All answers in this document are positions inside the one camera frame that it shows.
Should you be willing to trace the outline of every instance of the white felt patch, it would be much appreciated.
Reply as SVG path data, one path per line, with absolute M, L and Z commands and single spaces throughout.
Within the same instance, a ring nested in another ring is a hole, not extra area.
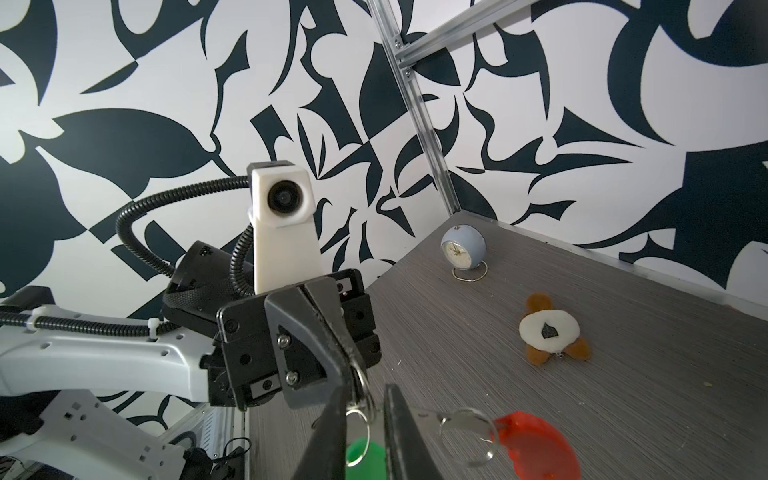
M 544 324 L 558 331 L 557 336 L 548 339 L 541 334 Z M 563 310 L 541 310 L 531 313 L 520 322 L 520 337 L 535 349 L 549 353 L 560 353 L 576 341 L 581 334 L 578 322 Z

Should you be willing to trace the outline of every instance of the plush teddy bear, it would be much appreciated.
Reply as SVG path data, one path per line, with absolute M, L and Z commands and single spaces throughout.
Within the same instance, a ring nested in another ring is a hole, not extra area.
M 525 356 L 530 363 L 543 365 L 552 353 L 562 352 L 575 359 L 589 360 L 589 345 L 570 313 L 554 310 L 546 293 L 534 293 L 525 306 L 528 314 L 520 322 L 520 337 L 528 344 Z

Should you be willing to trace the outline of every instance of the black and white backdrop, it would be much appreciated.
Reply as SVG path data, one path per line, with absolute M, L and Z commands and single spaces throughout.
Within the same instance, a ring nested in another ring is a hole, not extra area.
M 463 208 L 768 305 L 768 2 L 541 0 L 415 70 Z
M 0 297 L 33 283 L 71 310 L 156 316 L 167 278 L 120 244 L 117 212 L 266 160 L 310 172 L 324 267 L 366 284 L 446 218 L 361 0 L 0 4 Z M 246 224 L 235 191 L 134 230 L 176 262 Z M 154 433 L 191 408 L 98 395 Z

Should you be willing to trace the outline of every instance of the camera lens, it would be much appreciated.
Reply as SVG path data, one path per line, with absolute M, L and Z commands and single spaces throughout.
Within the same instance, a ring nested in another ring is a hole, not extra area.
M 292 214 L 301 205 L 301 190 L 290 180 L 279 181 L 270 188 L 267 203 L 278 213 Z

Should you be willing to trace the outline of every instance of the key ring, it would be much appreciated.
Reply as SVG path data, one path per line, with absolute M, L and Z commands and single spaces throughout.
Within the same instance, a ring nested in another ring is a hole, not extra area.
M 357 415 L 360 415 L 362 417 L 362 420 L 366 423 L 366 447 L 363 449 L 362 453 L 359 457 L 352 460 L 351 462 L 348 460 L 346 462 L 346 466 L 353 467 L 360 462 L 362 462 L 362 459 L 366 456 L 366 453 L 368 453 L 368 447 L 371 445 L 371 425 L 368 422 L 368 417 L 366 417 L 366 414 L 361 412 L 359 409 L 349 409 L 346 411 L 345 416 L 349 416 L 350 413 L 356 413 Z
M 463 429 L 475 432 L 479 435 L 490 435 L 490 439 L 481 437 L 481 440 L 483 442 L 490 443 L 492 446 L 485 453 L 485 457 L 481 460 L 470 460 L 468 462 L 459 460 L 455 456 L 451 455 L 451 452 L 448 451 L 448 447 L 445 446 L 445 442 L 443 441 L 443 432 L 447 429 L 446 425 L 450 429 Z M 498 451 L 498 447 L 500 445 L 498 443 L 498 430 L 496 429 L 494 422 L 485 413 L 471 407 L 458 409 L 449 413 L 448 415 L 443 416 L 442 419 L 440 419 L 438 437 L 440 440 L 439 444 L 442 452 L 451 458 L 454 462 L 469 468 L 482 467 L 486 463 L 490 462 Z
M 366 404 L 365 408 L 368 413 L 368 416 L 365 417 L 366 425 L 369 427 L 370 424 L 376 420 L 376 402 L 373 399 L 373 394 L 371 394 L 371 389 L 368 385 L 368 379 L 366 378 L 366 374 L 363 373 L 362 369 L 360 368 L 360 365 L 358 365 L 357 362 L 354 360 L 351 360 L 349 364 L 351 365 L 352 369 L 355 371 L 355 374 L 357 375 L 357 380 L 360 386 L 360 391 L 359 392 L 356 391 L 356 394 L 358 394 L 359 397 L 355 399 L 356 404 L 354 405 L 353 409 L 361 408 L 362 401 L 365 400 L 365 404 Z

